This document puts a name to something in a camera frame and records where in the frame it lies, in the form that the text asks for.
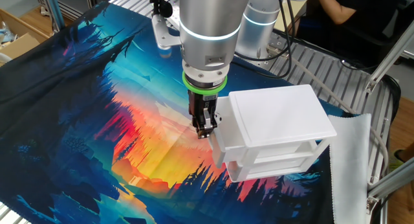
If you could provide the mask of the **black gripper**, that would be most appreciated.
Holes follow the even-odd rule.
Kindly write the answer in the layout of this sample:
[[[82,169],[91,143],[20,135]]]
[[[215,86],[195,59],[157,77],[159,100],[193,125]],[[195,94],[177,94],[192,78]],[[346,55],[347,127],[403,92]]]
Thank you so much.
[[[218,94],[200,95],[188,91],[189,113],[192,116],[193,127],[199,133],[200,139],[208,138],[217,127],[215,111]]]

